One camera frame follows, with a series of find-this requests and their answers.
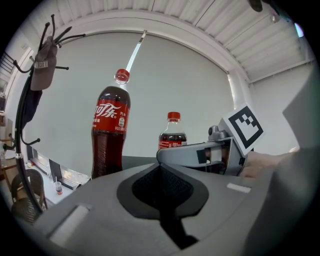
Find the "plastic bottle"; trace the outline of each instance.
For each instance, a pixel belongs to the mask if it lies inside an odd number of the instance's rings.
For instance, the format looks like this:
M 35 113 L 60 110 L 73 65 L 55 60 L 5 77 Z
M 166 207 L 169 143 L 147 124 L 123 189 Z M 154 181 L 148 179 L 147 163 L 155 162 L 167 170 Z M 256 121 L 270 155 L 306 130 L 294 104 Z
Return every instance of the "plastic bottle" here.
M 122 171 L 122 150 L 127 134 L 130 73 L 119 69 L 111 86 L 100 94 L 92 124 L 93 166 L 91 178 Z
M 158 150 L 187 145 L 187 136 L 180 123 L 180 120 L 181 115 L 179 112 L 168 113 L 168 124 L 166 129 L 159 136 Z

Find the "wall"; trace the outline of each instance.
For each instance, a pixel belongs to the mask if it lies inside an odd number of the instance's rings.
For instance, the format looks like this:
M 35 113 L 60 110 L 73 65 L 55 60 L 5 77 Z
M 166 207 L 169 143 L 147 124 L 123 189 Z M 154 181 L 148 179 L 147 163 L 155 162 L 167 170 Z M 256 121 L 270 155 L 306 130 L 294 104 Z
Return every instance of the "wall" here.
M 297 95 L 309 77 L 313 66 L 302 65 L 255 82 L 250 87 L 254 109 L 265 136 L 254 150 L 279 155 L 299 146 L 283 115 L 283 110 Z
M 125 68 L 140 39 L 135 33 L 105 33 L 67 43 L 58 50 L 51 86 L 43 91 L 26 140 L 78 172 L 91 173 L 91 126 L 100 92 Z M 195 51 L 147 35 L 131 69 L 131 110 L 123 155 L 154 157 L 167 113 L 181 113 L 188 143 L 207 141 L 208 128 L 233 109 L 227 74 Z
M 12 39 L 5 48 L 5 52 L 14 60 L 19 61 L 26 50 L 30 47 L 30 42 L 18 28 Z

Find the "small bottle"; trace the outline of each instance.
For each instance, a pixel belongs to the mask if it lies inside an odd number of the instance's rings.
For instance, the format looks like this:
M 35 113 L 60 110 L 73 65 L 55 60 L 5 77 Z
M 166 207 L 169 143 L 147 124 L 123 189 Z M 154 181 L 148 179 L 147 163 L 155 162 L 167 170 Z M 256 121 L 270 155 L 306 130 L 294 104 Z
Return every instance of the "small bottle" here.
M 168 124 L 159 136 L 158 150 L 187 145 L 187 136 L 180 123 L 180 119 L 179 112 L 168 113 Z

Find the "human hand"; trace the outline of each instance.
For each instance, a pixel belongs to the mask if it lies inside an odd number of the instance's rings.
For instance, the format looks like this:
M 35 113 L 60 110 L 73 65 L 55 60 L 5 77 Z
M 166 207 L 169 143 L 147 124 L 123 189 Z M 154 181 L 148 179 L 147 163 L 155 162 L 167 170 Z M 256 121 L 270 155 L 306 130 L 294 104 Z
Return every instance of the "human hand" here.
M 270 155 L 250 151 L 247 155 L 247 160 L 240 176 L 256 178 L 264 168 L 275 168 L 283 158 L 290 154 L 293 153 Z

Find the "white table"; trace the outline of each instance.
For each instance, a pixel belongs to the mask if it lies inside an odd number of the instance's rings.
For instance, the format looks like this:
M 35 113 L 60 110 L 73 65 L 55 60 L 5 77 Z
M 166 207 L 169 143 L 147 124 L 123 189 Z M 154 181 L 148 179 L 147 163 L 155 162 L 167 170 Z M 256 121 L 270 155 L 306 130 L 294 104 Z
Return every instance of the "white table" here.
M 59 203 L 62 199 L 66 198 L 67 196 L 69 196 L 73 192 L 72 189 L 67 188 L 65 186 L 62 186 L 62 194 L 57 194 L 56 189 L 53 184 L 53 181 L 50 180 L 49 177 L 46 174 L 44 174 L 41 170 L 39 170 L 38 167 L 25 166 L 25 168 L 37 170 L 41 174 L 42 179 L 43 179 L 44 195 L 47 200 L 48 207 L 50 207 L 49 206 L 50 204 L 55 205 L 55 204 Z

